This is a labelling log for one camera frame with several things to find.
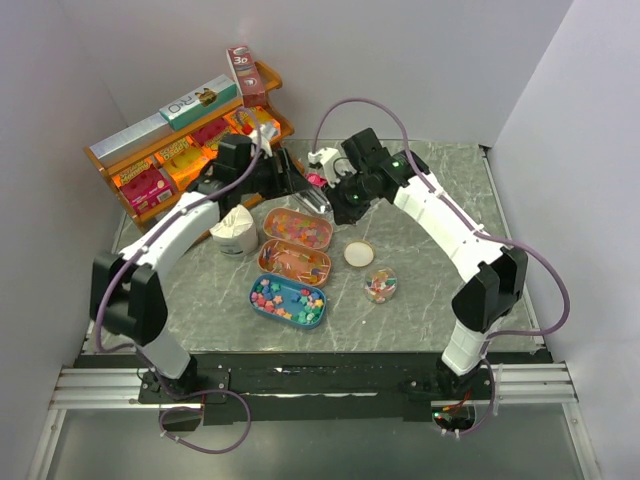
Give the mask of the silver metal scoop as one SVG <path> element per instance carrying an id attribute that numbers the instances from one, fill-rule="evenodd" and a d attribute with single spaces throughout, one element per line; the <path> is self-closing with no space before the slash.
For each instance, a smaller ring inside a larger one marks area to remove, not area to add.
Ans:
<path id="1" fill-rule="evenodd" d="M 324 216 L 332 211 L 327 198 L 315 186 L 294 194 L 293 198 L 312 215 Z"/>

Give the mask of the gold jar lid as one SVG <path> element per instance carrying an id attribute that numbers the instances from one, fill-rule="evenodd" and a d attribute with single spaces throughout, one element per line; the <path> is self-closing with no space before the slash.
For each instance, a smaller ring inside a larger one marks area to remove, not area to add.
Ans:
<path id="1" fill-rule="evenodd" d="M 357 240 L 348 243 L 343 251 L 345 261 L 355 268 L 370 265 L 375 258 L 374 248 L 366 241 Z"/>

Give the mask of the pink tin of lollipops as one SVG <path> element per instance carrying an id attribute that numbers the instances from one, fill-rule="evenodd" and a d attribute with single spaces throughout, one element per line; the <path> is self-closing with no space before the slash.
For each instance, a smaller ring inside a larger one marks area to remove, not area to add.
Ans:
<path id="1" fill-rule="evenodd" d="M 326 284 L 331 270 L 324 252 L 278 239 L 263 244 L 257 262 L 264 272 L 318 288 Z"/>

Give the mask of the clear plastic jar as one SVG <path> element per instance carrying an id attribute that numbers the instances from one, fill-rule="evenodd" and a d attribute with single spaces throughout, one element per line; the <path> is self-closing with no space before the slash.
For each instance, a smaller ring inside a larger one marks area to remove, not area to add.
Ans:
<path id="1" fill-rule="evenodd" d="M 365 275 L 365 296 L 373 303 L 386 303 L 394 296 L 397 284 L 397 275 L 391 268 L 371 269 Z"/>

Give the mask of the blue tin of star candies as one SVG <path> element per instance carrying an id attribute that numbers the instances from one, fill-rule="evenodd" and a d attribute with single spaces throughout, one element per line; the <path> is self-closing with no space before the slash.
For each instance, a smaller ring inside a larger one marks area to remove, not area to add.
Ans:
<path id="1" fill-rule="evenodd" d="M 318 327 L 328 310 L 326 296 L 319 288 L 271 273 L 254 281 L 248 302 L 265 318 L 305 330 Z"/>

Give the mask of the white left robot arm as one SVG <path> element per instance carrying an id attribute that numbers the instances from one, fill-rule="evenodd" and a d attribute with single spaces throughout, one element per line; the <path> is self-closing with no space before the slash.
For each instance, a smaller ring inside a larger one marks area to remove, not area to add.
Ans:
<path id="1" fill-rule="evenodd" d="M 102 333 L 127 338 L 164 377 L 162 389 L 174 401 L 190 400 L 198 389 L 191 355 L 170 333 L 163 283 L 195 241 L 247 195 L 265 200 L 303 191 L 309 182 L 284 148 L 262 140 L 226 136 L 174 205 L 140 239 L 118 253 L 103 252 L 93 262 L 90 317 L 96 351 Z"/>

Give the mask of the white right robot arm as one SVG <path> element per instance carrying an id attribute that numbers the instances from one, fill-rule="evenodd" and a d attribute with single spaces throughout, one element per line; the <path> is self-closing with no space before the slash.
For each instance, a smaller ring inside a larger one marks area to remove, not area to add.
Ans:
<path id="1" fill-rule="evenodd" d="M 444 349 L 437 386 L 456 399 L 472 375 L 497 322 L 521 299 L 527 254 L 487 237 L 410 149 L 391 154 L 370 128 L 308 156 L 328 184 L 323 191 L 338 225 L 355 224 L 375 199 L 385 199 L 413 219 L 453 263 L 463 281 L 451 305 L 456 324 Z"/>

